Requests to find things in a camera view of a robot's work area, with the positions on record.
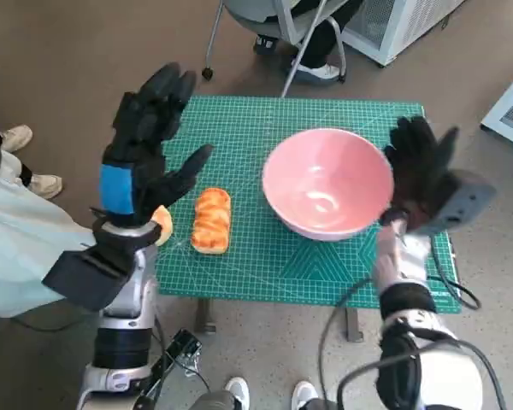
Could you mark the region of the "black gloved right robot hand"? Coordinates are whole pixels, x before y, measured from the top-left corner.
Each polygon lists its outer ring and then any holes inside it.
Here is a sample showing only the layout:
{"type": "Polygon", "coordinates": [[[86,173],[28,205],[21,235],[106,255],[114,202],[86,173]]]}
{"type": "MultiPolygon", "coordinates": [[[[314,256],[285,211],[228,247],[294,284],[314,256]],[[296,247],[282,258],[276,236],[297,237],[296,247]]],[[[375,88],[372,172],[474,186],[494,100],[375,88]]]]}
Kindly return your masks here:
{"type": "Polygon", "coordinates": [[[435,137],[422,116],[400,117],[391,129],[390,143],[383,152],[392,168],[392,206],[407,213],[407,230],[416,231],[433,218],[430,198],[447,172],[453,157],[459,128],[449,128],[435,137]]]}

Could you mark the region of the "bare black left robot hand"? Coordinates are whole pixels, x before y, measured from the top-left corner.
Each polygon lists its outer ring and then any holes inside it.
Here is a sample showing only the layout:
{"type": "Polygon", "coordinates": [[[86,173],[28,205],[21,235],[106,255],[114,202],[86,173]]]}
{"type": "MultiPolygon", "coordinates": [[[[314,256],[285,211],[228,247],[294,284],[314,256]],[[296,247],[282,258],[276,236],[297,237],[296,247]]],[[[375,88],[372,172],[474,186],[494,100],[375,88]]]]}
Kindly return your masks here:
{"type": "Polygon", "coordinates": [[[99,195],[104,218],[115,226],[143,226],[155,210],[173,205],[197,182],[213,146],[195,150],[177,170],[166,170],[162,144],[180,128],[196,74],[170,62],[138,91],[126,92],[116,112],[115,135],[103,152],[99,195]]]}

